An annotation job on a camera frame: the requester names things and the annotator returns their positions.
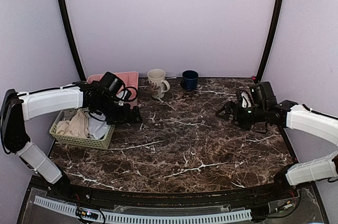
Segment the beige boxer underwear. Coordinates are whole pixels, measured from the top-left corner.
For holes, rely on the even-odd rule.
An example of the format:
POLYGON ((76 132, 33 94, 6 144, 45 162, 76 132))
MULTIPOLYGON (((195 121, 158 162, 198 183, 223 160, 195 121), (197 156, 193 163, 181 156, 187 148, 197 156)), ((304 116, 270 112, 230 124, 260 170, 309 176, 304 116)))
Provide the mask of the beige boxer underwear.
POLYGON ((88 131, 88 118, 82 109, 78 109, 77 113, 70 120, 62 120, 57 123, 56 134, 87 138, 88 131))

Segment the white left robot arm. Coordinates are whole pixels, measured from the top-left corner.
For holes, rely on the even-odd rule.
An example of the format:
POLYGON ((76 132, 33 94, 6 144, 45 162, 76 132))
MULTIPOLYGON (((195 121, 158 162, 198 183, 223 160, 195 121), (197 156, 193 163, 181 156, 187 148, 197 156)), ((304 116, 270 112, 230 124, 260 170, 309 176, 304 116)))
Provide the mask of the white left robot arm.
POLYGON ((87 108, 103 114, 108 125, 138 124, 142 117, 138 106, 128 100, 130 88, 119 83, 75 82, 34 92, 6 92, 1 107, 1 143, 6 154, 17 154, 36 173, 54 185, 63 201, 74 197, 67 175, 40 150, 26 133, 25 122, 65 109, 87 108))

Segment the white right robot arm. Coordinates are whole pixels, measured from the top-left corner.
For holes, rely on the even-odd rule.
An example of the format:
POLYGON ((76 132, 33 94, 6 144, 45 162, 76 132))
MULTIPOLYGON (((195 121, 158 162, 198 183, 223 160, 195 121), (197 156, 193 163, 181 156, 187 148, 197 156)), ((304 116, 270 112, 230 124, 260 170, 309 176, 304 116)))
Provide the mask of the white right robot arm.
MULTIPOLYGON (((232 119, 232 123, 243 130, 251 130, 256 123, 265 123, 306 132, 337 145, 337 118, 334 116, 289 100, 278 103, 272 91, 252 88, 249 92, 238 91, 236 95, 237 101, 226 102, 216 112, 217 117, 232 119)), ((290 186, 332 178, 337 179, 337 151, 285 167, 276 174, 269 194, 280 200, 290 191, 290 186)))

